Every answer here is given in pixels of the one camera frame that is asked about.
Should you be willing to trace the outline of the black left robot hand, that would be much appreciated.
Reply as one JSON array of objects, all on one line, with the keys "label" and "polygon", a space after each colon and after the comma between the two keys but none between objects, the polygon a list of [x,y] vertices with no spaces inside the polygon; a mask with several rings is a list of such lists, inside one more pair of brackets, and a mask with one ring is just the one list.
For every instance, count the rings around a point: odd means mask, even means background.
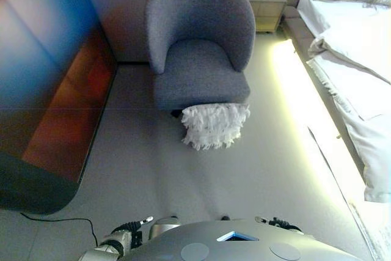
[{"label": "black left robot hand", "polygon": [[139,220],[139,221],[132,221],[132,222],[127,222],[127,223],[124,223],[118,227],[116,227],[112,233],[114,232],[120,232],[120,231],[127,231],[127,232],[137,232],[144,224],[148,224],[150,222],[152,222],[154,219],[153,216],[148,216],[142,220]]}]

